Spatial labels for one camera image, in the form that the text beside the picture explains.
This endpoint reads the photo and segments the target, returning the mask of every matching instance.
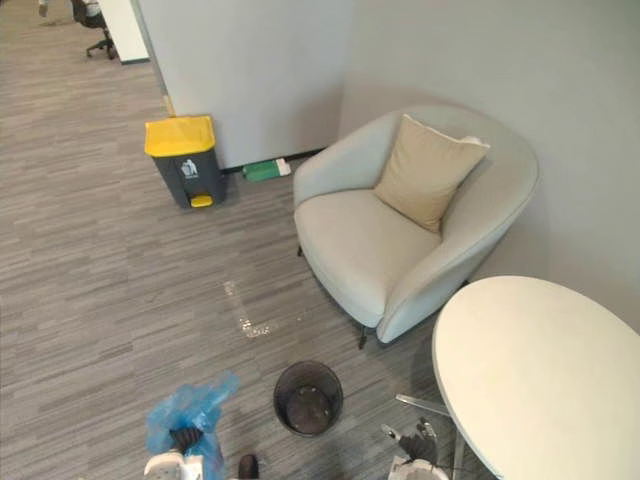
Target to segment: blue plastic bag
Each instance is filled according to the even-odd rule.
[[[204,480],[222,480],[224,464],[215,434],[220,406],[238,389],[238,377],[230,372],[214,385],[183,385],[158,403],[147,415],[147,450],[157,455],[173,446],[170,430],[195,427],[203,435],[185,452],[204,457]]]

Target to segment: beige cushion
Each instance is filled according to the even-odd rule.
[[[440,219],[456,188],[487,150],[489,145],[475,137],[456,140],[403,115],[374,191],[418,225],[439,233]]]

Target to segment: white wall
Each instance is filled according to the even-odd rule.
[[[357,0],[341,133],[433,97],[528,139],[536,197],[479,276],[539,276],[640,332],[640,2]]]
[[[122,62],[149,58],[130,0],[100,0],[113,43]]]
[[[351,0],[139,0],[178,115],[213,117],[223,167],[332,143]]]

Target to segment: trash can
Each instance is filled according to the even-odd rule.
[[[326,365],[312,360],[287,368],[273,391],[280,422],[303,437],[315,437],[336,423],[342,410],[342,386]]]
[[[215,154],[211,117],[172,117],[147,122],[145,152],[182,208],[222,202],[224,177]]]

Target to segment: round table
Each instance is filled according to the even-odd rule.
[[[640,336],[587,297],[535,278],[472,283],[443,308],[433,361],[498,478],[640,479]]]

